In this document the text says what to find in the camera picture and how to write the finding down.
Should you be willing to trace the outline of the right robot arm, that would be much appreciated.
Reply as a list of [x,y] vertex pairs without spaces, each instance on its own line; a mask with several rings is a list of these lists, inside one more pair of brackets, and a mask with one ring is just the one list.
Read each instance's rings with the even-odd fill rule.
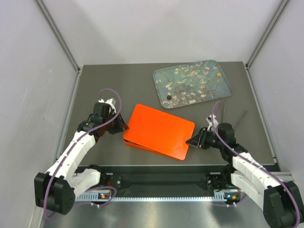
[[216,188],[241,189],[263,212],[272,228],[296,228],[304,221],[304,203],[298,186],[285,182],[256,162],[251,154],[235,138],[231,124],[221,123],[216,129],[202,127],[186,144],[206,150],[219,149],[228,162],[221,171],[220,184]]

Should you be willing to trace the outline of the orange box lid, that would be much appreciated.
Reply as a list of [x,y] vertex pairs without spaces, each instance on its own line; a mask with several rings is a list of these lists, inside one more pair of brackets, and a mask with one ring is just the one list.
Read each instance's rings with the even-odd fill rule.
[[176,160],[186,158],[189,145],[186,141],[192,136],[195,123],[137,104],[124,132],[123,140],[158,151]]

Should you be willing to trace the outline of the orange chocolate box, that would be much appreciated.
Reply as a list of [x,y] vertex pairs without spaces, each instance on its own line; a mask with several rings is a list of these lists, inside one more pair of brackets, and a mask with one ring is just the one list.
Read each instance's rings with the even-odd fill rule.
[[152,153],[155,153],[157,155],[165,156],[165,154],[163,154],[163,153],[160,153],[158,151],[149,149],[147,147],[135,144],[135,143],[127,141],[127,140],[124,140],[124,143],[125,143],[126,146],[129,146],[129,147],[132,147],[132,148],[136,148],[136,149],[140,149],[140,150],[143,150],[143,151],[152,152]]

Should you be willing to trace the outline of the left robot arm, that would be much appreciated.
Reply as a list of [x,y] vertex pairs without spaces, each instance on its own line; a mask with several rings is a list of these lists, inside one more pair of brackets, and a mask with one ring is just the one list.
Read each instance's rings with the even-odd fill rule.
[[76,170],[85,155],[92,149],[105,132],[117,134],[128,129],[119,112],[108,116],[90,114],[81,122],[74,137],[59,159],[45,172],[34,178],[35,202],[43,208],[45,217],[48,211],[67,214],[76,198],[91,187],[103,188],[108,177],[96,165],[89,165],[82,173]]

